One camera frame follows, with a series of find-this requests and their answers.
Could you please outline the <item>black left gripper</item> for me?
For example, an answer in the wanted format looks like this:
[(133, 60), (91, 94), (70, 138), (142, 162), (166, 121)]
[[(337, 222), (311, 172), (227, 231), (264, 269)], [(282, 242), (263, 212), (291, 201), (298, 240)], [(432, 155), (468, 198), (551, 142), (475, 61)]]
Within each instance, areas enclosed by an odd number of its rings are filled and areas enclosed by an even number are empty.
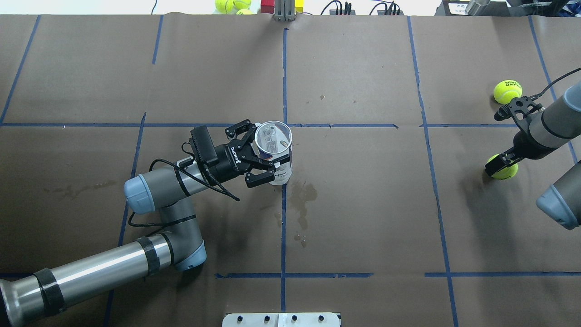
[(224, 183), (245, 174), (247, 186), (255, 188), (270, 182), (281, 183), (288, 177), (288, 170), (283, 166), (291, 161), (290, 154), (273, 160), (248, 155), (248, 144), (255, 141), (261, 125), (249, 119), (243, 120), (225, 128), (230, 143), (218, 146), (212, 142), (205, 144), (207, 150), (212, 148), (216, 152), (216, 160), (207, 163), (205, 179), (208, 183)]

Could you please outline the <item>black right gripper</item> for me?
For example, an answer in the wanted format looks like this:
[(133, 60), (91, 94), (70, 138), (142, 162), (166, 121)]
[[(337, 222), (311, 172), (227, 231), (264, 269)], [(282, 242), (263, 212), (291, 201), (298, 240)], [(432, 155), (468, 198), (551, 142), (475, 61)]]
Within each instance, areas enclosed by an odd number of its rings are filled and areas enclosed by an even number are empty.
[(552, 153), (552, 148), (540, 145), (523, 131), (517, 132), (513, 143), (513, 154), (496, 154), (488, 159), (485, 165), (488, 174), (495, 174), (523, 159), (539, 160)]

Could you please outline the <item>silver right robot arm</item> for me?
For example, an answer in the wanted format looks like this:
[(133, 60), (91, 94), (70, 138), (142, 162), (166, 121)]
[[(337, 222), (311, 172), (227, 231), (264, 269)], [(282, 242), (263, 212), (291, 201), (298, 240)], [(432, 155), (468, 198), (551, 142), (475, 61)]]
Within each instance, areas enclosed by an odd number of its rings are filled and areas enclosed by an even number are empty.
[[(521, 161), (539, 161), (567, 148), (580, 137), (580, 101), (580, 83), (575, 83), (547, 106), (537, 103), (535, 96), (515, 98), (502, 105), (495, 120), (512, 119), (517, 133), (509, 149), (485, 164), (485, 173), (492, 177)], [(580, 162), (537, 197), (536, 207), (567, 230), (580, 227)]]

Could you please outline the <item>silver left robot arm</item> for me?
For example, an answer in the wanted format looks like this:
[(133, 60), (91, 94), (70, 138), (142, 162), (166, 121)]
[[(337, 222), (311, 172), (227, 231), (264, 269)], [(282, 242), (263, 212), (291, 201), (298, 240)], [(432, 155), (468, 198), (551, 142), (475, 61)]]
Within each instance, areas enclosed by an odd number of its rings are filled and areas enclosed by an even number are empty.
[(225, 128), (228, 143), (214, 146), (205, 124), (191, 130), (191, 150), (176, 162), (154, 159), (147, 173), (132, 173), (125, 182), (125, 213), (120, 236), (127, 226), (151, 231), (127, 244), (118, 244), (78, 261), (43, 268), (34, 273), (10, 274), (1, 280), (1, 325), (22, 327), (52, 317), (75, 304), (135, 279), (156, 275), (173, 266), (186, 271), (206, 259), (205, 241), (191, 196), (206, 189), (235, 199), (223, 184), (243, 176), (249, 188), (274, 182), (291, 156), (266, 154), (260, 147), (263, 128), (279, 141), (284, 133), (274, 121), (245, 119)]

